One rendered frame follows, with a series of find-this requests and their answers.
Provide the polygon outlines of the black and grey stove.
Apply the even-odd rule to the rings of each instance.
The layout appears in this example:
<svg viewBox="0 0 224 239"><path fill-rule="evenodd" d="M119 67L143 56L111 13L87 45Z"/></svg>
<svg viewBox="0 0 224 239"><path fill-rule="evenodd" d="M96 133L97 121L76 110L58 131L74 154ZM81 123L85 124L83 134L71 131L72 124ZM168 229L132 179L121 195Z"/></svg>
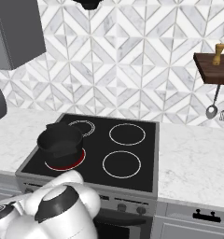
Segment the black and grey stove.
<svg viewBox="0 0 224 239"><path fill-rule="evenodd" d="M84 157L76 170L101 199L99 215L151 218L158 199L159 130L157 122L62 114L59 120L83 133ZM125 212L118 210L125 204ZM147 211L136 212L138 206ZM94 221L99 239L149 239L152 222L117 226Z"/></svg>

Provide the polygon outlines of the grey hanging ladle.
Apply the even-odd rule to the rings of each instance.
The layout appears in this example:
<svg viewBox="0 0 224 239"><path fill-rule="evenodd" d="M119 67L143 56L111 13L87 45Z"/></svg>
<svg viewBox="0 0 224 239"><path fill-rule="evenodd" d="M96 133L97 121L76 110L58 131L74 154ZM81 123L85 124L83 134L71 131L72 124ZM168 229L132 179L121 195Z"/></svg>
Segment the grey hanging ladle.
<svg viewBox="0 0 224 239"><path fill-rule="evenodd" d="M216 116L216 114L217 114L216 101L217 101L219 90L220 90L220 86L217 85L217 89L216 89L216 93L215 93L213 104L211 104L209 107L206 108L205 115L206 115L206 117L209 120L214 118Z"/></svg>

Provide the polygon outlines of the grey wall cupboard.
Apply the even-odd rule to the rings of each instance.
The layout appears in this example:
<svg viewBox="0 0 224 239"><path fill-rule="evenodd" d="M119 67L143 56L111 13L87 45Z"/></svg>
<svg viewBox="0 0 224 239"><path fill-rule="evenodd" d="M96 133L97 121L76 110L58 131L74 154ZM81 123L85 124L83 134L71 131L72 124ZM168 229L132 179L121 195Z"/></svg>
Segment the grey wall cupboard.
<svg viewBox="0 0 224 239"><path fill-rule="evenodd" d="M46 52L37 0L0 0L0 70Z"/></svg>

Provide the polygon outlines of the grey drawer front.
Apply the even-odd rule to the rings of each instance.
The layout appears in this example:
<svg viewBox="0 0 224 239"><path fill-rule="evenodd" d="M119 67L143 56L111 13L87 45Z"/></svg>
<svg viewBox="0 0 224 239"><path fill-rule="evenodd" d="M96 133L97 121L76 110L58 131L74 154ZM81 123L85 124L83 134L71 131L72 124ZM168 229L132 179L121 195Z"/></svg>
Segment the grey drawer front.
<svg viewBox="0 0 224 239"><path fill-rule="evenodd" d="M0 173L0 194L6 196L21 194L17 179L14 175Z"/></svg>
<svg viewBox="0 0 224 239"><path fill-rule="evenodd" d="M221 217L221 222L212 222L200 220L192 217L192 214L196 212L197 209L201 210L201 214L209 215L211 211L215 212L216 217ZM158 202L156 215L166 218L177 218L190 221L199 221L201 223L215 223L217 225L224 225L224 212L216 209L208 209L202 206L190 206L185 204L172 204L165 202Z"/></svg>

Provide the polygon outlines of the grey cupboard door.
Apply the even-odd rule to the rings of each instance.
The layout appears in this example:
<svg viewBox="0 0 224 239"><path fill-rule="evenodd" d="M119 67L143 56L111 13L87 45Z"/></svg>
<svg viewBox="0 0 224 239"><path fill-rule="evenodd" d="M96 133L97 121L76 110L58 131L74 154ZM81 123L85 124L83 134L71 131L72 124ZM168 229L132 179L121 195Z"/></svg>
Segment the grey cupboard door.
<svg viewBox="0 0 224 239"><path fill-rule="evenodd" d="M224 228L156 216L153 220L151 239L224 239Z"/></svg>

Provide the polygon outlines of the wooden pepper mill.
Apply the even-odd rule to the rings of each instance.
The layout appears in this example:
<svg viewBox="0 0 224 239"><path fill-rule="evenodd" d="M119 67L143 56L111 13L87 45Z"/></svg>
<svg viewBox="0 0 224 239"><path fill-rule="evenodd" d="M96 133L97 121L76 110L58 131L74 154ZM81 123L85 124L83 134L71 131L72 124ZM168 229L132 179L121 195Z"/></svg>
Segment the wooden pepper mill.
<svg viewBox="0 0 224 239"><path fill-rule="evenodd" d="M220 65L221 53L222 53L223 50L224 50L224 44L223 43L216 44L215 56L214 56L213 61L212 61L213 65Z"/></svg>

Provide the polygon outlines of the dark wooden wall shelf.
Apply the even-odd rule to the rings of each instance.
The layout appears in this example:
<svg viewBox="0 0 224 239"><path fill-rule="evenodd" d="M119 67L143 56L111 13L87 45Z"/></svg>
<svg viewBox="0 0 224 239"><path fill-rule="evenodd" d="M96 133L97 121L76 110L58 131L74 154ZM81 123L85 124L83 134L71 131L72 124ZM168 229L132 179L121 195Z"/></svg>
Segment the dark wooden wall shelf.
<svg viewBox="0 0 224 239"><path fill-rule="evenodd" d="M220 56L220 65L213 65L214 53L194 53L193 60L204 84L224 85L224 54Z"/></svg>

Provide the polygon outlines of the black range hood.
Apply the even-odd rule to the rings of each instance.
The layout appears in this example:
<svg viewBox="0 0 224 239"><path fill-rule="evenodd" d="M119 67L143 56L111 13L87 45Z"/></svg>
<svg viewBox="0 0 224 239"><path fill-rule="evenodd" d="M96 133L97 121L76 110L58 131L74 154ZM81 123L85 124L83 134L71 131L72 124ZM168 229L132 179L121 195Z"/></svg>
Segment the black range hood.
<svg viewBox="0 0 224 239"><path fill-rule="evenodd" d="M80 3L85 10L95 10L103 0L73 0Z"/></svg>

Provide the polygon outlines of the black cooking pot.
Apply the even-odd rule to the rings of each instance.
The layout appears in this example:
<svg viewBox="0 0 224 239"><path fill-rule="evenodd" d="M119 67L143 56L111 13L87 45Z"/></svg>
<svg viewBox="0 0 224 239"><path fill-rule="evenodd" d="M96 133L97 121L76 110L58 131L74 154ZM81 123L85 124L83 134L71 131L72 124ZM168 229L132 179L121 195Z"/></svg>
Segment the black cooking pot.
<svg viewBox="0 0 224 239"><path fill-rule="evenodd" d="M67 169L83 158L82 132L65 122L48 124L37 145L51 168Z"/></svg>

